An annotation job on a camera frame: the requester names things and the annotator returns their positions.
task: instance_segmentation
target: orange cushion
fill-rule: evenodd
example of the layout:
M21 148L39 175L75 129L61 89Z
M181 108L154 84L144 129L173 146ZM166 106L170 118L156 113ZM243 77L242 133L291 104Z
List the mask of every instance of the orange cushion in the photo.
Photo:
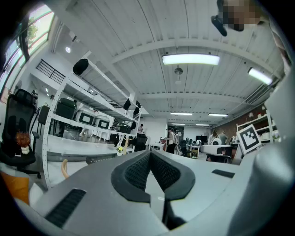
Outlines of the orange cushion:
M14 177L0 172L9 192L14 198L18 198L29 204L29 178Z

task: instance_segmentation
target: green foliage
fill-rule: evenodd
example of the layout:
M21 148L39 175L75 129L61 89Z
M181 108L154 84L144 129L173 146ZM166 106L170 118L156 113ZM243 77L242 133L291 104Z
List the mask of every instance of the green foliage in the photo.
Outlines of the green foliage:
M35 20L34 17L31 17L29 19L29 24L32 23ZM28 28L28 44L31 44L34 41L34 38L36 38L36 33L38 31L38 27L32 24Z

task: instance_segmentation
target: fluorescent light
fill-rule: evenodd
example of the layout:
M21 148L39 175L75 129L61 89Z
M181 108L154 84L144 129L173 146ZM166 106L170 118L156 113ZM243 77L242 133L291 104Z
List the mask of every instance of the fluorescent light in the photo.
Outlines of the fluorescent light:
M69 47L65 47L65 51L66 51L67 53L70 53L70 52L71 52L71 48L69 48Z
M227 117L227 115L223 115L223 114L209 114L209 116L221 116L221 117Z
M180 112L171 112L171 115L180 115L180 116L191 116L192 113L180 113Z
M254 68L250 68L250 70L248 71L248 74L256 79L259 79L263 83L266 83L267 85L270 85L272 83L272 79L270 79L265 74L261 73L260 71Z
M165 65L170 64L182 64L182 63L201 63L218 65L219 56L205 55L205 54L177 54L163 56L163 63Z

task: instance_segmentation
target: beige curved object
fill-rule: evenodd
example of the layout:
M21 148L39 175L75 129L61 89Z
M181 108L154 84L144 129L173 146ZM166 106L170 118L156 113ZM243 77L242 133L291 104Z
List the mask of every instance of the beige curved object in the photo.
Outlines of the beige curved object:
M68 162L67 159L64 159L63 162L61 163L61 172L63 173L63 176L67 179L68 177L70 177L67 173L67 167L66 167L66 163Z

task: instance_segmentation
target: brown wall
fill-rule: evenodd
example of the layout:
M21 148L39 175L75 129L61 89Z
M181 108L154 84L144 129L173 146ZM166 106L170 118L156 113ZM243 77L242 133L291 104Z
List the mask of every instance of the brown wall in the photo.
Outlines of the brown wall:
M261 108L262 108L262 105L253 109L252 111L250 111L254 115L253 119L256 119L257 115L259 113L261 113L262 116L266 114L266 110L262 110ZM230 121L229 123L226 123L226 124L216 127L215 130L217 131L218 134L221 134L221 132L224 130L225 134L228 137L236 136L236 124L240 125L240 124L247 122L247 120L250 121L251 120L249 118L250 112L248 112L245 115L240 116L237 119ZM259 122L259 123L255 124L254 126L256 129L260 129L260 128L267 126L267 124L268 124L267 120L264 120L263 122Z

